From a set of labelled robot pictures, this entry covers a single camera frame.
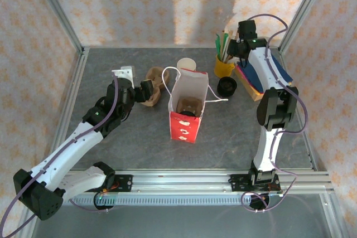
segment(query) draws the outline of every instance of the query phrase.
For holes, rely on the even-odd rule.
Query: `yellow cup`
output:
[[[216,66],[214,67],[214,74],[219,78],[230,76],[232,74],[232,70],[234,69],[234,64],[225,64],[218,60],[216,56]]]

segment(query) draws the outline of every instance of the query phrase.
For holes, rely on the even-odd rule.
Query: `black bowl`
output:
[[[217,86],[217,92],[224,98],[231,97],[235,89],[237,88],[237,82],[231,77],[222,77]]]
[[[180,114],[196,117],[195,114],[191,111],[182,111]]]

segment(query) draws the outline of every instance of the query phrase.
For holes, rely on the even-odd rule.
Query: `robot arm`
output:
[[[34,175],[43,170],[44,166],[53,160],[54,156],[69,141],[74,139],[75,142],[72,142],[53,160],[46,172],[40,175],[20,198],[20,201],[41,220],[46,220],[56,213],[63,201],[93,188],[109,188],[114,182],[114,170],[102,162],[94,164],[79,174],[64,178],[87,151],[100,143],[113,129],[128,118],[135,102],[144,102],[153,94],[151,80],[142,81],[140,87],[134,88],[131,67],[123,67],[113,72],[118,82],[117,103],[114,104],[115,86],[113,81],[107,88],[107,95],[100,98],[94,107],[88,110],[73,134],[57,150],[33,167],[30,172],[20,169],[14,175],[15,190],[16,193],[19,193]],[[93,126],[107,117],[113,105],[115,105],[115,109],[108,120],[100,127],[93,129]],[[77,138],[85,131],[89,132],[81,138]]]
[[[229,55],[244,59],[254,67],[264,90],[257,108],[257,119],[261,125],[259,146],[249,171],[252,186],[274,181],[276,175],[272,161],[275,161],[282,136],[282,133],[277,133],[286,129],[296,109],[297,100],[278,81],[298,94],[297,88],[289,87],[289,83],[282,77],[268,49],[267,58],[278,80],[275,78],[266,60],[267,41],[264,38],[257,38],[255,30],[254,20],[239,22],[239,41],[231,40],[228,46]]]

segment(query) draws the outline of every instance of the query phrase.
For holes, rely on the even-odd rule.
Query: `patterned wallpaper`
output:
[[[48,153],[75,49],[46,0],[0,0],[0,216],[15,196],[12,177]],[[17,204],[4,234],[17,227]]]
[[[84,46],[214,46],[215,34],[257,13],[290,23],[301,0],[59,0]],[[281,28],[257,19],[258,32]],[[278,36],[274,45],[279,44]]]
[[[317,0],[284,55],[310,111],[309,136],[357,237],[357,0]]]

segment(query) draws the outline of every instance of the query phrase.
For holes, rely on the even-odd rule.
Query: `white bag handle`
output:
[[[168,90],[168,87],[167,87],[167,85],[166,85],[166,83],[165,83],[165,79],[163,78],[163,75],[164,75],[164,73],[165,73],[165,71],[166,71],[167,69],[175,69],[175,70],[178,72],[178,77],[176,78],[176,81],[180,78],[181,73],[180,73],[180,71],[179,71],[178,68],[176,68],[176,67],[171,67],[171,66],[166,67],[166,68],[162,71],[161,78],[162,78],[163,85],[165,86],[167,92],[169,93],[169,95],[170,95],[170,97],[171,97],[171,92]],[[213,93],[213,95],[214,95],[217,99],[216,99],[216,100],[205,100],[205,101],[204,101],[205,103],[217,103],[217,102],[219,102],[219,101],[228,101],[228,99],[221,99],[220,97],[218,97],[218,96],[213,92],[213,90],[212,90],[212,88],[211,88],[210,85],[208,85],[208,88],[211,90],[211,92]]]
[[[167,69],[175,69],[175,70],[178,72],[178,77],[176,78],[176,81],[180,78],[181,72],[180,72],[176,67],[171,67],[171,66],[166,67],[166,68],[162,71],[161,78],[162,78],[163,85],[165,86],[167,92],[169,93],[169,95],[170,95],[170,97],[171,97],[171,92],[168,90],[168,87],[167,87],[167,85],[166,85],[166,83],[165,83],[165,79],[163,78],[163,75],[164,75],[164,73],[165,73],[165,71],[166,71]]]
[[[205,100],[205,103],[217,103],[219,101],[228,101],[228,99],[221,99],[220,97],[218,97],[212,90],[211,86],[208,85],[208,88],[211,90],[211,92],[213,93],[213,95],[217,98],[216,100]]]

